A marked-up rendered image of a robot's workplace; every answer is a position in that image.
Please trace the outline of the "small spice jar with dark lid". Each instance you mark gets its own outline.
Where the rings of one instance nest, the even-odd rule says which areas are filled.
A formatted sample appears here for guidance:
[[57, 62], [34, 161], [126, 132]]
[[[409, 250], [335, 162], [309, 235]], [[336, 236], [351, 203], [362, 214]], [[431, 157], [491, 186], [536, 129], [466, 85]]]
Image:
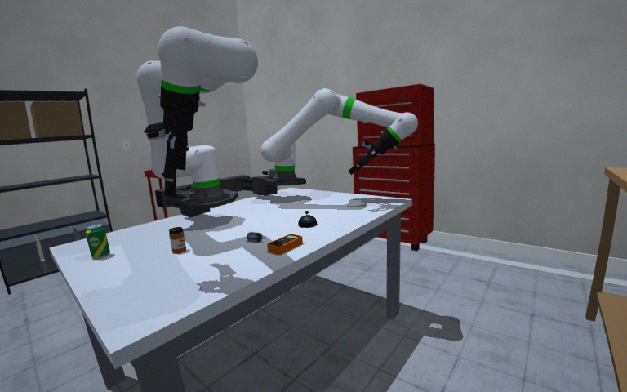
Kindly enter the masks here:
[[186, 251], [185, 236], [182, 227], [169, 229], [172, 253], [179, 254]]

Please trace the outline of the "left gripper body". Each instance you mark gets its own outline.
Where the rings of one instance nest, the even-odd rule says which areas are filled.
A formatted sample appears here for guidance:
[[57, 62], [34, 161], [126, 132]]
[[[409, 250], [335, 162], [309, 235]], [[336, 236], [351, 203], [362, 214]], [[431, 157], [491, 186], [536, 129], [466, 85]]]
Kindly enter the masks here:
[[380, 154], [384, 154], [389, 147], [387, 147], [385, 145], [385, 143], [381, 140], [381, 138], [379, 138], [374, 144], [373, 146], [375, 147], [374, 151], [376, 152], [376, 154], [379, 152]]

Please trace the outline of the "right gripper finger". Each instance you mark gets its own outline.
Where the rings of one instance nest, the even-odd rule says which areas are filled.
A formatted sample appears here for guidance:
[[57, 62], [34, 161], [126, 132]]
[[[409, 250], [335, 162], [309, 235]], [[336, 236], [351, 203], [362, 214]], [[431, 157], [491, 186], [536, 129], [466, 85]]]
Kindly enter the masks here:
[[163, 177], [166, 177], [165, 178], [165, 196], [175, 197], [176, 196], [176, 170], [175, 169], [177, 168], [179, 153], [182, 150], [182, 146], [185, 142], [185, 137], [184, 136], [181, 137], [179, 149], [178, 149], [179, 142], [178, 140], [176, 140], [176, 137], [173, 136], [173, 138], [171, 140], [170, 139], [171, 139], [171, 135], [169, 134], [169, 137], [167, 140], [167, 154], [166, 154], [164, 173], [162, 175]]
[[183, 136], [185, 137], [185, 142], [184, 142], [184, 144], [182, 146], [181, 152], [179, 153], [178, 163], [177, 163], [177, 168], [176, 168], [176, 169], [180, 169], [180, 170], [185, 170], [186, 151], [189, 151], [189, 148], [186, 147], [188, 145], [187, 132], [183, 133]]

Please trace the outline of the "green drink can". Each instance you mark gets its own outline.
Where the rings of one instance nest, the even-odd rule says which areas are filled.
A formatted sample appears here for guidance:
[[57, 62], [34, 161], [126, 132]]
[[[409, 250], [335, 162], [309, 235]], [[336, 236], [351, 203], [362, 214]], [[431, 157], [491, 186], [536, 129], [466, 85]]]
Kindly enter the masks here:
[[88, 226], [86, 236], [92, 258], [100, 259], [109, 255], [109, 243], [102, 224]]

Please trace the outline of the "orange digital multimeter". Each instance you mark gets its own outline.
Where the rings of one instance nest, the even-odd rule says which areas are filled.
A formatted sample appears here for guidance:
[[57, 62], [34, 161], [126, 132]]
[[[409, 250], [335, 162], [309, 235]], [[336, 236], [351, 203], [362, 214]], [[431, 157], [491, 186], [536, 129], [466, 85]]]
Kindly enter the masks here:
[[303, 238], [300, 235], [296, 234], [288, 234], [284, 237], [281, 237], [277, 240], [272, 241], [267, 244], [268, 252], [282, 255], [285, 252], [290, 251], [291, 249], [300, 246], [303, 244]]

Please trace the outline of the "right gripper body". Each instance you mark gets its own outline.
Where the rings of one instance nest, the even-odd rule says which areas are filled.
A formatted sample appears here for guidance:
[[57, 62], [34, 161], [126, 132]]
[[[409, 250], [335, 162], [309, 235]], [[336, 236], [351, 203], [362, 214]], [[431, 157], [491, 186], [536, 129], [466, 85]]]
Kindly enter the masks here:
[[171, 139], [174, 136], [179, 141], [178, 148], [183, 133], [193, 129], [193, 117], [194, 114], [174, 114], [163, 110], [163, 126], [171, 131]]

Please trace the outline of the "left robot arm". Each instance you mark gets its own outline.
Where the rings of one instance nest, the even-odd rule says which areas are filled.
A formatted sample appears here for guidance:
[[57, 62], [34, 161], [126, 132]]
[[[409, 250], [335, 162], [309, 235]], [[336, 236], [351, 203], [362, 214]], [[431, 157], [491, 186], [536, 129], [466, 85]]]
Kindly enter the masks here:
[[268, 179], [274, 180], [296, 180], [295, 142], [327, 114], [387, 127], [388, 129], [381, 132], [380, 138], [390, 149], [397, 149], [395, 145], [418, 127], [418, 120], [414, 114], [380, 109], [324, 88], [317, 91], [284, 128], [262, 145], [263, 158], [274, 162], [275, 166], [275, 169], [263, 171], [263, 175], [268, 175]]

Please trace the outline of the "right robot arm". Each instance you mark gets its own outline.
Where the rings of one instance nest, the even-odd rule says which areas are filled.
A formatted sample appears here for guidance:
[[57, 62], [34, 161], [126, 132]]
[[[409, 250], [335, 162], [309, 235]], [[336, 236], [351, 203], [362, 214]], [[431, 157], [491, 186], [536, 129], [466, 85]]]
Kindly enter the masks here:
[[[165, 179], [162, 174], [171, 132], [163, 126], [163, 110], [174, 114], [196, 113], [199, 106], [205, 107], [199, 93], [216, 90], [227, 81], [248, 81], [256, 73], [258, 58], [254, 48], [242, 39], [186, 27], [166, 31], [160, 38], [158, 54], [160, 61], [142, 64], [136, 80], [148, 121], [144, 133], [150, 140], [151, 169], [157, 177]], [[194, 201], [225, 196], [220, 187], [216, 149], [212, 146], [189, 147], [185, 171], [176, 169], [176, 178], [183, 176], [192, 177], [193, 184], [187, 189], [191, 188], [189, 196]]]

